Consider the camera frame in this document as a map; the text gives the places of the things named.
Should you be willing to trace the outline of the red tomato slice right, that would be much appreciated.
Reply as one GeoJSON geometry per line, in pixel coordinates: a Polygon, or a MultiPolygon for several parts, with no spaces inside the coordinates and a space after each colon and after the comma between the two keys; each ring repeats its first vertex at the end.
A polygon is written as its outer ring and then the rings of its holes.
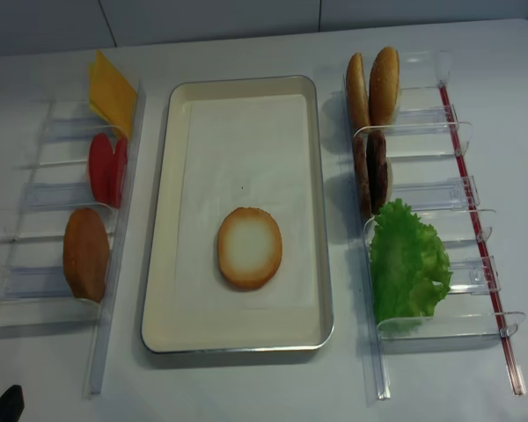
{"type": "Polygon", "coordinates": [[[110,170],[110,204],[119,209],[121,206],[122,185],[128,162],[128,140],[121,138],[115,147],[114,160],[110,170]]]}

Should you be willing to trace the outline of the red tomato slice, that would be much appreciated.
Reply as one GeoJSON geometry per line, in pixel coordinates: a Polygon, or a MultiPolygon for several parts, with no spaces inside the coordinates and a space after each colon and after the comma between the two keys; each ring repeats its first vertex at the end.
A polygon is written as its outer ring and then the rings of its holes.
{"type": "Polygon", "coordinates": [[[121,206],[122,185],[128,162],[128,140],[121,138],[115,147],[114,160],[110,170],[110,204],[119,209],[121,206]]]}
{"type": "Polygon", "coordinates": [[[108,136],[99,133],[92,139],[88,156],[88,170],[92,194],[97,202],[110,204],[110,171],[114,151],[108,136]]]}

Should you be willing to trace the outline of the sesame bun half right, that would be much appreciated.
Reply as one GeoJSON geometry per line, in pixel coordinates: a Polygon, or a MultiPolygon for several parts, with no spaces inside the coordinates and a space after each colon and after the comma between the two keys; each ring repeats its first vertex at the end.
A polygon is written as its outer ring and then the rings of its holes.
{"type": "Polygon", "coordinates": [[[400,58],[394,47],[384,47],[370,71],[369,112],[374,126],[392,122],[400,97],[400,58]]]}

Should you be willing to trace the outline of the dark meat patty right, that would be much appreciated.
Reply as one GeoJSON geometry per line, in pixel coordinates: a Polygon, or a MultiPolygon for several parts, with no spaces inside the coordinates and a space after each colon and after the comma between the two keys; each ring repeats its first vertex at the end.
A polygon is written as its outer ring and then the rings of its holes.
{"type": "Polygon", "coordinates": [[[382,131],[369,133],[366,160],[370,184],[371,212],[376,215],[385,204],[388,187],[386,143],[382,131]]]}

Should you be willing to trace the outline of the clear acrylic rack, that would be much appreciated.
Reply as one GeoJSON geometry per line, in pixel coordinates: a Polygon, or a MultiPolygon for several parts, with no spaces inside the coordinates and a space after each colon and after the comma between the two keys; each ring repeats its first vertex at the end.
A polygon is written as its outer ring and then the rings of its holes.
{"type": "Polygon", "coordinates": [[[391,396],[386,356],[472,350],[493,345],[503,349],[514,394],[526,392],[516,362],[512,337],[525,319],[521,311],[502,306],[494,256],[488,248],[496,213],[480,205],[474,177],[466,168],[472,138],[470,123],[459,120],[447,85],[451,57],[446,52],[399,53],[400,97],[385,126],[354,129],[350,117],[346,73],[334,94],[341,145],[341,175],[327,185],[347,229],[347,259],[355,292],[357,341],[364,364],[367,397],[391,396]],[[378,323],[373,309],[370,244],[375,222],[361,216],[353,139],[380,130],[385,136],[388,187],[385,203],[407,203],[421,221],[431,224],[451,262],[451,288],[433,316],[392,318],[378,323]]]}
{"type": "Polygon", "coordinates": [[[50,99],[24,170],[27,180],[12,214],[0,225],[0,334],[26,337],[93,328],[84,393],[102,390],[115,295],[121,272],[131,195],[136,174],[146,93],[138,91],[128,164],[119,208],[97,201],[88,181],[88,153],[94,135],[118,142],[115,128],[93,115],[86,101],[50,99]],[[62,240],[73,211],[94,210],[110,245],[106,295],[101,303],[74,297],[62,269],[62,240]]]}

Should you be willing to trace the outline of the cream metal tray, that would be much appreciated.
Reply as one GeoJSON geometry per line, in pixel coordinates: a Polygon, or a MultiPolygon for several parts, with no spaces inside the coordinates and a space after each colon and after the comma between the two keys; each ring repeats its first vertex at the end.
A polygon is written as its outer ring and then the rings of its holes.
{"type": "Polygon", "coordinates": [[[190,82],[169,98],[141,337],[153,353],[321,348],[334,327],[317,92],[306,76],[190,82]],[[269,213],[282,261],[242,291],[217,262],[238,208],[269,213]]]}

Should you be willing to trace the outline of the clear acrylic rack left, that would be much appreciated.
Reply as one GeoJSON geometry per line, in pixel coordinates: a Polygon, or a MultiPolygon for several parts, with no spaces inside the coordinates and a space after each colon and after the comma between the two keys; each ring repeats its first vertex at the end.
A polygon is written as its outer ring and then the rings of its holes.
{"type": "Polygon", "coordinates": [[[136,174],[146,93],[138,91],[128,164],[119,208],[97,201],[88,181],[88,153],[94,135],[118,142],[115,128],[93,115],[86,101],[50,99],[24,170],[27,180],[12,214],[0,225],[0,334],[26,337],[93,328],[84,393],[102,390],[115,295],[121,272],[131,195],[136,174]],[[62,240],[73,211],[94,210],[110,245],[106,295],[101,303],[74,297],[62,269],[62,240]]]}

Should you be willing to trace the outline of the red tomato slice left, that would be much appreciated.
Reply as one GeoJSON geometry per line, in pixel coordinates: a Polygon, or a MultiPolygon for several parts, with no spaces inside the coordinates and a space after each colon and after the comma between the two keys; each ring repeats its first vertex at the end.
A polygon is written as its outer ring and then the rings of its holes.
{"type": "Polygon", "coordinates": [[[114,151],[108,136],[99,133],[92,139],[88,156],[88,170],[92,194],[97,202],[110,204],[110,171],[114,151]]]}

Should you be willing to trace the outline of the brown breaded patty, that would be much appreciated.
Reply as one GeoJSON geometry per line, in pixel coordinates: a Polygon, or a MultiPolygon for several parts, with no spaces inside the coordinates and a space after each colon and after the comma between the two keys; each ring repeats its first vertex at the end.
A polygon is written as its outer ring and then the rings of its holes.
{"type": "Polygon", "coordinates": [[[75,210],[63,237],[62,267],[76,298],[102,301],[109,252],[105,225],[99,214],[91,208],[75,210]]]}

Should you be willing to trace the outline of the bun half left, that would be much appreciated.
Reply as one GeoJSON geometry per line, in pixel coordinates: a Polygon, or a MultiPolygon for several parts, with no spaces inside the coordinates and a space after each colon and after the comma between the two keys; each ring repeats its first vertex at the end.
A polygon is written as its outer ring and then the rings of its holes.
{"type": "Polygon", "coordinates": [[[368,127],[370,125],[369,98],[364,78],[363,57],[358,52],[354,53],[348,62],[346,91],[354,129],[368,127]]]}

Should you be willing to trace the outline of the black object bottom left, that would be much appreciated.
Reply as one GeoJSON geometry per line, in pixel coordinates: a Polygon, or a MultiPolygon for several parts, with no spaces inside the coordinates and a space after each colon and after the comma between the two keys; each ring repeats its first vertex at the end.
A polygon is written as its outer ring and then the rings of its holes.
{"type": "Polygon", "coordinates": [[[24,409],[22,387],[14,384],[0,397],[0,422],[18,422],[24,409]]]}

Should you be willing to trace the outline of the toasted bun bottom slice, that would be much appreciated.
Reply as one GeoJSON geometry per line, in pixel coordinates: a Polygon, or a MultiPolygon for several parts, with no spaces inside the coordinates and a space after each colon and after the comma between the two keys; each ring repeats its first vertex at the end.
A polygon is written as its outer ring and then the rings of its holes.
{"type": "Polygon", "coordinates": [[[275,219],[256,207],[238,207],[223,220],[217,234],[218,266],[238,290],[267,284],[282,262],[282,235],[275,219]]]}

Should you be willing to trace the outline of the yellow cheese slices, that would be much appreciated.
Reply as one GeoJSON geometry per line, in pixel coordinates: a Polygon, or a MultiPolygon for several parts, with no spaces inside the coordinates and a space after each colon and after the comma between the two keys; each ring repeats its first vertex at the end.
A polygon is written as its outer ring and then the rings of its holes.
{"type": "Polygon", "coordinates": [[[133,130],[136,90],[100,50],[95,52],[89,77],[91,110],[115,127],[118,136],[129,140],[133,130]]]}

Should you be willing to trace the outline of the white tray liner paper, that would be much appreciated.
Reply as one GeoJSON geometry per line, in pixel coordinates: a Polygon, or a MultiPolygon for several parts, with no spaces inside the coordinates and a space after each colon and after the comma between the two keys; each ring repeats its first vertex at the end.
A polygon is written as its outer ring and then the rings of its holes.
{"type": "Polygon", "coordinates": [[[302,95],[195,101],[180,204],[175,294],[204,309],[312,306],[316,293],[307,105],[302,95]],[[239,292],[216,262],[216,234],[238,207],[270,213],[282,263],[262,288],[239,292]]]}

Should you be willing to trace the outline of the clear acrylic rack right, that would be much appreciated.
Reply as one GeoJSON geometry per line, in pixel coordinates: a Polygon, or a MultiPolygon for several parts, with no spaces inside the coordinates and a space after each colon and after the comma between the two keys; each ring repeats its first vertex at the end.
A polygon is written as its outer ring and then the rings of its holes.
{"type": "Polygon", "coordinates": [[[347,259],[355,292],[357,341],[364,364],[367,397],[391,396],[386,356],[472,350],[493,345],[503,349],[514,394],[526,392],[516,362],[512,337],[525,319],[521,311],[502,306],[494,256],[488,248],[496,213],[480,205],[474,177],[466,168],[472,138],[470,123],[459,120],[447,85],[451,57],[446,52],[399,53],[400,97],[385,126],[354,129],[350,117],[346,73],[334,94],[341,145],[341,175],[327,185],[347,229],[347,259]],[[431,224],[451,262],[451,288],[433,316],[392,318],[378,323],[373,309],[370,244],[375,222],[361,216],[353,139],[380,130],[385,136],[388,187],[385,203],[407,203],[421,221],[431,224]]]}

